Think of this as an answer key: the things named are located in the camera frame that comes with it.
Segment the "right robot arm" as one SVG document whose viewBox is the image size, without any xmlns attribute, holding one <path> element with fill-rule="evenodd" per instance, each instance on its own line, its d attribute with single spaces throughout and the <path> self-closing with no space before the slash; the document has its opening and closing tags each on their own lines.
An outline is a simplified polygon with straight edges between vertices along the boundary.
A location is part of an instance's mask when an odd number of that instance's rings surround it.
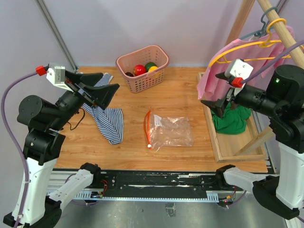
<svg viewBox="0 0 304 228">
<path fill-rule="evenodd" d="M 203 100 L 217 116 L 229 102 L 266 115 L 275 134 L 281 157 L 280 174 L 263 176 L 242 171 L 234 165 L 216 171 L 220 190 L 230 186 L 251 192 L 257 202 L 285 218 L 299 216 L 304 206 L 304 71 L 294 65 L 278 66 L 266 90 L 245 85 L 238 94 L 230 88 L 217 101 Z"/>
</svg>

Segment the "clear zip top bag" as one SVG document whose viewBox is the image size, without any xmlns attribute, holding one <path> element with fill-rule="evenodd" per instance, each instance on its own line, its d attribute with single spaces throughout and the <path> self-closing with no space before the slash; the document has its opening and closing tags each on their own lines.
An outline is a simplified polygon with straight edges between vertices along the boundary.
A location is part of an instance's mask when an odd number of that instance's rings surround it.
<svg viewBox="0 0 304 228">
<path fill-rule="evenodd" d="M 194 137 L 187 117 L 161 117 L 148 111 L 143 129 L 148 149 L 174 146 L 192 146 Z"/>
</svg>

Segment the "fake yellow lemon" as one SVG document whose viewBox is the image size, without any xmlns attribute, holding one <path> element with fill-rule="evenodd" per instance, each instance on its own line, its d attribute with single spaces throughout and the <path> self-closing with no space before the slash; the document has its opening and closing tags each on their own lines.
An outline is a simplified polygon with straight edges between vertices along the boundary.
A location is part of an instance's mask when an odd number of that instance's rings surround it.
<svg viewBox="0 0 304 228">
<path fill-rule="evenodd" d="M 158 68 L 157 66 L 152 66 L 152 67 L 150 67 L 150 68 L 149 68 L 149 70 L 148 70 L 148 71 L 149 71 L 149 72 L 151 72 L 151 71 L 156 70 L 157 68 Z"/>
</svg>

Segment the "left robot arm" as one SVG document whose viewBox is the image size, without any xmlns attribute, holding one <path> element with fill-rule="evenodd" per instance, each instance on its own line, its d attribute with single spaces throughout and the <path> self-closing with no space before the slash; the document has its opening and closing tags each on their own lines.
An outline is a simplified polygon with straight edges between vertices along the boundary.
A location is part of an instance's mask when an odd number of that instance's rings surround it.
<svg viewBox="0 0 304 228">
<path fill-rule="evenodd" d="M 65 93 L 52 104 L 39 96 L 30 95 L 19 105 L 17 121 L 28 127 L 24 146 L 19 147 L 24 177 L 14 210 L 3 222 L 12 227 L 52 228 L 67 204 L 84 188 L 96 188 L 102 182 L 101 169 L 85 163 L 58 190 L 48 194 L 48 182 L 61 152 L 65 136 L 64 125 L 83 104 L 105 109 L 119 88 L 118 84 L 96 86 L 102 73 L 77 74 L 66 70 L 37 70 Z"/>
</svg>

